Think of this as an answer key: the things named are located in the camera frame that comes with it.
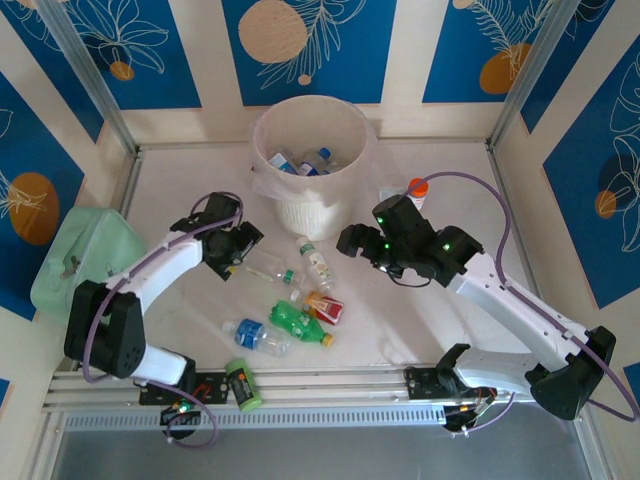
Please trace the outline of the clear bottle with green cap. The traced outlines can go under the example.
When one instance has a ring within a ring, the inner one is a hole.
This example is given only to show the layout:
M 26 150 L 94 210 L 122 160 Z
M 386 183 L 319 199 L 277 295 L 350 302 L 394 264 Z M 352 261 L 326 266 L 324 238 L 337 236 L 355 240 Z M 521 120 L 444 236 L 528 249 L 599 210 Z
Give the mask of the clear bottle with green cap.
M 245 269 L 269 282 L 300 288 L 307 276 L 280 257 L 263 251 L 252 251 L 244 260 Z

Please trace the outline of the white label tea bottle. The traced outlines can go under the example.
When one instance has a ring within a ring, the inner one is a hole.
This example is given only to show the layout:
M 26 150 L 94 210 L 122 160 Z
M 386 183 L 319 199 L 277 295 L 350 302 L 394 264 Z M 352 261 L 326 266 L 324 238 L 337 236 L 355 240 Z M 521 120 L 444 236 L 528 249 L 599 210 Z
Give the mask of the white label tea bottle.
M 335 286 L 336 274 L 325 255 L 307 237 L 298 238 L 296 246 L 315 286 L 321 292 L 330 292 Z

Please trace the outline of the blue label water bottle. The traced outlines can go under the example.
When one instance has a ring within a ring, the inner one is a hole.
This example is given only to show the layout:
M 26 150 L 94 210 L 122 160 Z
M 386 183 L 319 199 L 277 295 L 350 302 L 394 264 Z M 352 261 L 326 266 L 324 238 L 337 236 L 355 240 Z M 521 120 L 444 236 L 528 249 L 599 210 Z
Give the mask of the blue label water bottle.
M 290 342 L 283 334 L 258 321 L 225 321 L 222 331 L 232 337 L 238 346 L 274 357 L 284 356 L 290 348 Z
M 320 148 L 307 152 L 298 163 L 298 172 L 302 176 L 319 176 L 329 173 L 331 164 L 331 151 Z

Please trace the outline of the red label drink bottle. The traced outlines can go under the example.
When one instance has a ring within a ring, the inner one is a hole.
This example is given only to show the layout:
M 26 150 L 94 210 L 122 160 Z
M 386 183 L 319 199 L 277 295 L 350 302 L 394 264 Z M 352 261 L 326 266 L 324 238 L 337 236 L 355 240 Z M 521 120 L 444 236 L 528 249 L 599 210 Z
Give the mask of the red label drink bottle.
M 302 310 L 319 321 L 337 325 L 344 313 L 344 303 L 327 294 L 310 291 L 302 300 Z

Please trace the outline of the white ribbed waste bin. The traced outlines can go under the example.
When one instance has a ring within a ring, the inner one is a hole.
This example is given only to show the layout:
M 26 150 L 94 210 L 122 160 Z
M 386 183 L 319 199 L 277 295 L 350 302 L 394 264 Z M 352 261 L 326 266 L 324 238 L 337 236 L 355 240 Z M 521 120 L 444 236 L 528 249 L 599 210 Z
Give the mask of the white ribbed waste bin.
M 339 201 L 336 203 L 327 205 L 321 201 L 293 202 L 275 200 L 255 192 L 253 189 L 253 181 L 252 189 L 256 194 L 272 202 L 272 205 L 274 206 L 276 212 L 276 217 L 286 230 L 299 236 L 306 236 L 311 240 L 329 239 L 339 234 L 340 231 L 349 223 L 351 214 L 357 204 L 357 198 L 360 196 L 362 190 L 364 189 L 364 184 L 372 179 L 373 163 L 376 157 L 377 147 L 372 159 L 371 166 L 369 167 L 365 178 L 359 181 L 357 187 L 351 192 L 349 196 L 339 199 Z M 304 155 L 296 158 L 293 156 L 293 154 L 289 153 L 285 149 L 279 152 L 287 154 L 297 164 L 299 163 L 300 159 L 307 153 L 306 152 Z M 331 160 L 337 163 L 340 170 L 341 165 L 332 157 L 332 154 Z

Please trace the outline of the translucent plastic bin liner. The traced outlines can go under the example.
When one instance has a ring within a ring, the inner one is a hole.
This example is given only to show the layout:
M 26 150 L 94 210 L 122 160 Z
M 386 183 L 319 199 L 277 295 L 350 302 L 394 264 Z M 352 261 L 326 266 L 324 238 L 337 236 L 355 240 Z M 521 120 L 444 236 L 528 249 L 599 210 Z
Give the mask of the translucent plastic bin liner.
M 377 147 L 374 128 L 361 110 L 321 95 L 293 97 L 271 106 L 254 122 L 249 140 L 255 192 L 275 200 L 327 205 L 355 190 L 367 175 Z M 339 171 L 304 177 L 268 163 L 283 149 L 298 158 L 322 147 L 341 165 Z

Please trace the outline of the orange capped pill bottle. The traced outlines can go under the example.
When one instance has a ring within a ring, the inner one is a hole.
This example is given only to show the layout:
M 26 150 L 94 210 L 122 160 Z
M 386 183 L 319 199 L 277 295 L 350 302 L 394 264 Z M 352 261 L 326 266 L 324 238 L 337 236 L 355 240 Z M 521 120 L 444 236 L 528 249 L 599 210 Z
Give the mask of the orange capped pill bottle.
M 422 178 L 413 178 L 408 185 L 407 197 L 418 210 L 421 210 L 428 192 L 429 183 L 427 181 Z

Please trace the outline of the green plastic soda bottle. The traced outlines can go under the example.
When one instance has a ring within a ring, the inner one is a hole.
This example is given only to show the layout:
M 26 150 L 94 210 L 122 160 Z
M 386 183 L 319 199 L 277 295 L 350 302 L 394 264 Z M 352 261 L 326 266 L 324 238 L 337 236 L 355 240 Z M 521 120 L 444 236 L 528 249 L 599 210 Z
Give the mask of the green plastic soda bottle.
M 272 307 L 269 320 L 302 342 L 317 343 L 324 347 L 330 347 L 333 343 L 333 336 L 321 327 L 317 319 L 286 301 L 278 301 Z

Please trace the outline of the green cylinder with black label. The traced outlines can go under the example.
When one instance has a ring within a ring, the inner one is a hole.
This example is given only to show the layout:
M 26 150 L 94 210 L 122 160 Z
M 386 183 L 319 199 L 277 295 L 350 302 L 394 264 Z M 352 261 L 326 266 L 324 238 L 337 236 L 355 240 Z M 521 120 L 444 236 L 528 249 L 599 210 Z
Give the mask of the green cylinder with black label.
M 228 384 L 242 412 L 251 412 L 262 405 L 262 397 L 253 373 L 244 358 L 235 358 L 225 365 Z

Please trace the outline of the green plastic container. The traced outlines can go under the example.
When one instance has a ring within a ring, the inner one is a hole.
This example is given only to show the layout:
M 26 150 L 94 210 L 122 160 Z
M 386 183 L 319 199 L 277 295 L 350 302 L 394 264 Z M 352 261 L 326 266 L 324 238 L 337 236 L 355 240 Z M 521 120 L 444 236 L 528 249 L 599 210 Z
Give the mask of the green plastic container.
M 45 256 L 30 299 L 39 313 L 65 324 L 82 282 L 104 283 L 146 253 L 142 238 L 117 211 L 74 207 Z

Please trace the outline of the small controller circuit board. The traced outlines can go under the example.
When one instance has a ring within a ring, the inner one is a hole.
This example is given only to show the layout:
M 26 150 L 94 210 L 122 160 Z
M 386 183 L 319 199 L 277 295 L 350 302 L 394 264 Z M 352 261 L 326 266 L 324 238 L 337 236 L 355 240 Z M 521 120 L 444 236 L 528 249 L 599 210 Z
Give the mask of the small controller circuit board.
M 201 412 L 186 400 L 178 401 L 160 413 L 161 426 L 197 426 L 200 422 Z
M 478 388 L 478 397 L 474 404 L 445 406 L 444 428 L 452 433 L 473 428 L 478 418 L 492 406 L 496 397 L 497 390 L 495 388 L 482 387 Z

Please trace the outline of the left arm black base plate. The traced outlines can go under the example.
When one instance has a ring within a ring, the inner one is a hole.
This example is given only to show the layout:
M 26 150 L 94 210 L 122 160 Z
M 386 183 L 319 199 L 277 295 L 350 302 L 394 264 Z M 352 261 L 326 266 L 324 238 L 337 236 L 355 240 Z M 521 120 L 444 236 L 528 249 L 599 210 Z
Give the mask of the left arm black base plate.
M 226 404 L 229 394 L 229 385 L 224 372 L 187 373 L 176 388 L 197 398 L 205 405 Z M 141 388 L 138 398 L 139 404 L 143 406 L 170 406 L 182 401 L 194 404 L 183 394 L 150 383 Z

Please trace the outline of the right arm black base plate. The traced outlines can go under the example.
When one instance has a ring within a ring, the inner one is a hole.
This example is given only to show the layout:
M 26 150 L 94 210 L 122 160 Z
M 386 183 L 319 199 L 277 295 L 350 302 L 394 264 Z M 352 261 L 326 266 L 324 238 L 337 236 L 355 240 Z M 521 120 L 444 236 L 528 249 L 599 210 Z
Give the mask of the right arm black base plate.
M 408 366 L 403 374 L 410 400 L 482 399 L 496 394 L 489 387 L 467 386 L 451 368 Z

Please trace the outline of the aluminium front frame rail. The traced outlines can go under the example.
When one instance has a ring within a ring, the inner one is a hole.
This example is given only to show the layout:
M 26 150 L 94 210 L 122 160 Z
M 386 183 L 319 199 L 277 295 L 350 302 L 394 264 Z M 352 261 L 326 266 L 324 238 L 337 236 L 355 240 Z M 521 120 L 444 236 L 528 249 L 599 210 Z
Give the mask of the aluminium front frame rail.
M 408 405 L 403 366 L 256 368 L 253 377 L 266 408 Z M 53 374 L 42 410 L 74 412 L 133 409 L 140 389 L 131 380 L 87 383 L 80 372 Z

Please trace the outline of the aluminium corner post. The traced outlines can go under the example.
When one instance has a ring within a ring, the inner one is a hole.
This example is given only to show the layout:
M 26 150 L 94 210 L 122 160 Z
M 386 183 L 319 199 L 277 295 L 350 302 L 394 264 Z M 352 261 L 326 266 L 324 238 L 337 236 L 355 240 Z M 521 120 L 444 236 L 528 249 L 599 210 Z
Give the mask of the aluminium corner post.
M 57 0 L 34 0 L 36 10 L 64 54 L 92 103 L 124 150 L 138 156 L 138 146 L 80 35 Z
M 487 138 L 486 146 L 489 152 L 496 151 L 520 114 L 579 3 L 580 0 L 553 0 L 551 3 L 549 16 L 542 24 Z

